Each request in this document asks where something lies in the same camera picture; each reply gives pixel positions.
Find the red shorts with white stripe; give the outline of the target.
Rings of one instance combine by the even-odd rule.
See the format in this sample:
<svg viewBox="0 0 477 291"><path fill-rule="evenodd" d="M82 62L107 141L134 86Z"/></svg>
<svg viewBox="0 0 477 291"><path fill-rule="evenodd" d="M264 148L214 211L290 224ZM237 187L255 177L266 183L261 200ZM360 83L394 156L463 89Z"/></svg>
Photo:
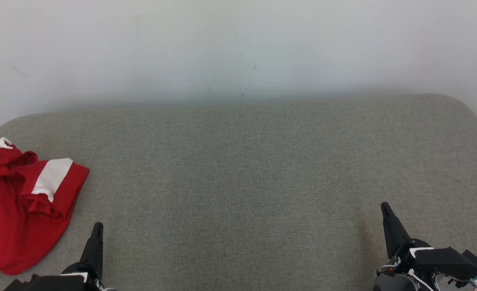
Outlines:
<svg viewBox="0 0 477 291"><path fill-rule="evenodd" d="M39 160L0 138L0 272L19 275L55 247L89 171L70 158Z"/></svg>

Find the grey fabric sofa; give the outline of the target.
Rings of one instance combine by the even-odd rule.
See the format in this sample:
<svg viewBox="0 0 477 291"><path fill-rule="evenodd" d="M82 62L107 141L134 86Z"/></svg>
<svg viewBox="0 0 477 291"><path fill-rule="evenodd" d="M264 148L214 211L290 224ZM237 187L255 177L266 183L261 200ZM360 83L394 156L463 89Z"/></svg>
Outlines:
<svg viewBox="0 0 477 291"><path fill-rule="evenodd" d="M384 201L412 238L477 256L477 117L444 95L89 108L0 137L90 169L20 280L74 263L100 221L102 282L118 291L371 291Z"/></svg>

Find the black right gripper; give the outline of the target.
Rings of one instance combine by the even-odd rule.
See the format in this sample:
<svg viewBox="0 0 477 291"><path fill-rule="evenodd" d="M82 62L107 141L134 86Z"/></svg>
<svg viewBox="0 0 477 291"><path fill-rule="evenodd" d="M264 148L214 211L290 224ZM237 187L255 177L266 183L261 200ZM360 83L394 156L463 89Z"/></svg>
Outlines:
<svg viewBox="0 0 477 291"><path fill-rule="evenodd" d="M399 262L398 272L414 270L418 276L428 278L442 273L454 279L474 279L477 263L452 247L435 249L418 239L410 239L408 232L388 202L381 203L382 225L388 259Z"/></svg>

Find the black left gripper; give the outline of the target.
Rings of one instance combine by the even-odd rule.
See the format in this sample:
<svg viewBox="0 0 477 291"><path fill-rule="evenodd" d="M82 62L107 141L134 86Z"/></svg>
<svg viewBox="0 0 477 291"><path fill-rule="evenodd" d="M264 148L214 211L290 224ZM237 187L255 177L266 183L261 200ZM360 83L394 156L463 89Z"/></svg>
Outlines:
<svg viewBox="0 0 477 291"><path fill-rule="evenodd" d="M96 222L81 256L81 263L57 276L33 274L28 281L13 280L4 291L116 291L105 288L103 276L103 223Z"/></svg>

